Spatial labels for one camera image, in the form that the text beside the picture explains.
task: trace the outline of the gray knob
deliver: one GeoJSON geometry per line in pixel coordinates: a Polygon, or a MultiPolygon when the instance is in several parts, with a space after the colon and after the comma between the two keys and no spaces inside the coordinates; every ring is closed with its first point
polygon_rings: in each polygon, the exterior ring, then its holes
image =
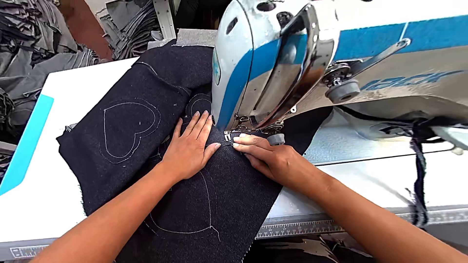
{"type": "Polygon", "coordinates": [[[267,140],[271,146],[281,145],[285,143],[285,135],[282,133],[274,134],[268,136],[267,140]]]}
{"type": "Polygon", "coordinates": [[[356,79],[350,79],[343,81],[342,83],[332,86],[326,93],[325,96],[333,103],[341,103],[354,98],[359,94],[359,85],[356,79]]]}

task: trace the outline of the measuring ruler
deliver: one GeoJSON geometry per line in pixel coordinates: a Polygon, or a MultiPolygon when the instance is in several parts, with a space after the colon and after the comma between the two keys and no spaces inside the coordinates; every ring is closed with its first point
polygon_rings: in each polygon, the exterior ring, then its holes
{"type": "MultiPolygon", "coordinates": [[[[427,225],[468,222],[468,208],[428,211],[427,225]]],[[[397,214],[405,221],[411,222],[412,213],[397,214]]],[[[344,232],[334,220],[321,220],[300,223],[265,225],[260,228],[255,239],[283,237],[299,234],[330,234],[344,232]]]]}
{"type": "Polygon", "coordinates": [[[14,258],[33,257],[36,256],[47,246],[48,245],[10,248],[10,252],[11,254],[13,254],[14,258]]]}
{"type": "Polygon", "coordinates": [[[299,234],[325,234],[344,232],[344,229],[333,220],[289,223],[262,226],[255,239],[299,235],[299,234]]]}

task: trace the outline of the finger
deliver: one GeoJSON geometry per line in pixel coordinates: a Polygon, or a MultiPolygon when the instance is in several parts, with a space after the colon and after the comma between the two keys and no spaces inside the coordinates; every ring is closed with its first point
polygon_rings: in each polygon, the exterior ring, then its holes
{"type": "Polygon", "coordinates": [[[208,116],[205,125],[203,126],[202,131],[200,132],[197,140],[200,141],[203,145],[205,145],[206,140],[208,139],[208,135],[210,135],[211,127],[213,126],[213,119],[212,116],[208,116]]]}
{"type": "Polygon", "coordinates": [[[198,138],[201,130],[203,129],[203,126],[206,123],[206,120],[208,119],[208,116],[209,116],[208,111],[205,110],[202,116],[200,117],[200,119],[198,120],[197,124],[195,124],[195,127],[193,127],[193,130],[189,136],[193,137],[194,139],[198,138]]]}
{"type": "Polygon", "coordinates": [[[175,126],[175,129],[174,129],[174,135],[172,136],[173,138],[179,138],[180,137],[181,127],[182,127],[182,118],[179,118],[179,121],[177,122],[177,125],[175,126]]]}
{"type": "Polygon", "coordinates": [[[250,164],[253,168],[257,169],[260,173],[266,175],[268,178],[273,179],[273,174],[270,171],[270,167],[268,167],[264,161],[259,160],[255,156],[248,153],[245,154],[245,157],[247,157],[247,159],[250,161],[250,164]]]}
{"type": "Polygon", "coordinates": [[[219,142],[215,142],[210,144],[206,149],[205,152],[203,152],[203,166],[208,162],[208,160],[213,156],[213,154],[216,152],[221,147],[221,144],[219,142]]]}
{"type": "Polygon", "coordinates": [[[197,121],[198,121],[199,118],[200,118],[200,112],[197,111],[197,112],[195,112],[192,119],[190,120],[189,125],[187,125],[187,128],[185,128],[182,136],[189,136],[190,135],[190,133],[193,130],[193,127],[195,127],[195,124],[197,124],[197,121]]]}
{"type": "Polygon", "coordinates": [[[273,152],[265,150],[256,145],[242,145],[238,143],[233,143],[233,147],[239,152],[249,153],[266,163],[273,160],[273,152]]]}
{"type": "Polygon", "coordinates": [[[234,142],[242,145],[256,145],[269,151],[273,150],[273,146],[270,145],[267,139],[255,135],[241,133],[239,137],[234,137],[234,142]]]}

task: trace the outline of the forearm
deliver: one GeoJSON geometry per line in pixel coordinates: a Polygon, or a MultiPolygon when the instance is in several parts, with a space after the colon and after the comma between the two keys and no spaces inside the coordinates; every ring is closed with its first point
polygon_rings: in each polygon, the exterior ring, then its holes
{"type": "Polygon", "coordinates": [[[314,168],[304,193],[381,262],[468,262],[468,257],[314,168]]]}
{"type": "Polygon", "coordinates": [[[34,263],[112,262],[145,217],[176,183],[162,165],[55,240],[34,263]]]}

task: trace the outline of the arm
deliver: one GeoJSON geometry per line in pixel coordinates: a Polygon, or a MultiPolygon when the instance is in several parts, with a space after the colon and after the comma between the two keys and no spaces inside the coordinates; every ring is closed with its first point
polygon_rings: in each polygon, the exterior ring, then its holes
{"type": "Polygon", "coordinates": [[[197,111],[182,136],[181,126],[179,119],[164,158],[153,170],[55,240],[31,263],[112,262],[169,188],[196,174],[219,148],[219,143],[213,143],[205,149],[212,126],[207,111],[201,117],[197,111]]]}
{"type": "Polygon", "coordinates": [[[290,146],[241,134],[234,148],[257,170],[316,202],[381,262],[467,262],[468,256],[346,187],[290,146]]]}

